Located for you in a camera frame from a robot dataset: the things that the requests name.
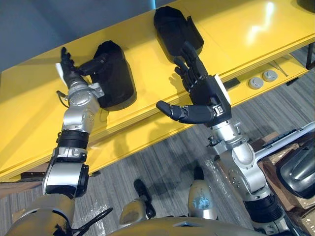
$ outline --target yellow shelf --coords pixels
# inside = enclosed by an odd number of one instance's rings
[[[264,0],[182,0],[170,6],[192,16],[205,42],[200,58],[209,73],[219,73],[226,81],[315,41],[314,14],[292,1],[270,2],[274,11],[269,24],[264,23],[268,15]],[[189,101],[181,79],[174,74],[174,64],[167,60],[156,39],[153,15],[154,11],[144,13],[64,45],[81,64],[93,57],[100,43],[113,40],[124,50],[132,70],[136,102],[121,111],[100,111],[90,136],[92,144],[106,137],[114,139],[118,131],[127,135],[128,128],[152,119],[158,112],[158,100]],[[253,27],[261,24],[264,30],[248,44]],[[66,91],[54,66],[59,60],[60,48],[56,48],[1,74],[0,122],[5,135],[0,141],[0,181],[47,161],[56,146],[65,109],[55,91]],[[233,92],[232,100],[239,100]],[[104,158],[116,155],[108,152]]]
[[[239,76],[238,79],[241,83],[228,92],[231,97],[232,107],[267,92],[289,80],[300,77],[307,72],[307,69],[290,55],[279,58],[276,62],[288,76],[285,76],[270,64],[260,66],[253,71]],[[262,73],[268,69],[277,72],[278,78],[275,81],[265,81],[263,87],[260,89],[252,89],[248,86],[250,78],[261,78]],[[189,103],[190,99],[186,93],[182,97],[180,104],[186,105]],[[169,117],[159,112],[98,143],[90,143],[86,162],[90,166],[90,174],[189,127],[191,127],[190,124],[172,121]],[[49,158],[50,157],[41,159],[41,162],[38,164],[48,161]]]

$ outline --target gray wall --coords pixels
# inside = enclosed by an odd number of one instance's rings
[[[0,71],[172,0],[0,0]]]

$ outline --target metal rod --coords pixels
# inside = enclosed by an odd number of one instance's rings
[[[314,48],[314,43],[310,43],[309,48],[307,50],[307,59],[306,59],[306,68],[308,70],[310,70],[311,67],[314,66],[314,63],[312,63],[313,48]]]

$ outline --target metal knob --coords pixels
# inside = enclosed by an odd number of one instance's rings
[[[260,89],[264,85],[264,81],[259,77],[253,77],[249,80],[249,86],[252,89]]]
[[[272,82],[278,77],[277,73],[273,70],[266,70],[262,73],[262,78],[267,82]]]

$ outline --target wire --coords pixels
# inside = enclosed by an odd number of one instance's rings
[[[92,226],[93,224],[95,224],[97,221],[101,220],[102,218],[104,218],[105,216],[107,216],[109,213],[111,213],[113,210],[113,208],[108,208],[107,210],[101,212],[100,214],[98,214],[96,217],[94,217],[92,220],[90,220],[88,223],[86,223],[85,225],[81,226],[79,229],[72,229],[73,232],[79,232],[76,236],[82,236],[83,234],[85,234],[90,226]]]
[[[66,104],[64,104],[63,100],[61,99],[62,97],[65,97],[65,94],[60,92],[59,90],[56,91],[59,101],[61,102],[61,104],[63,104],[65,107],[69,108],[69,106],[67,106]]]

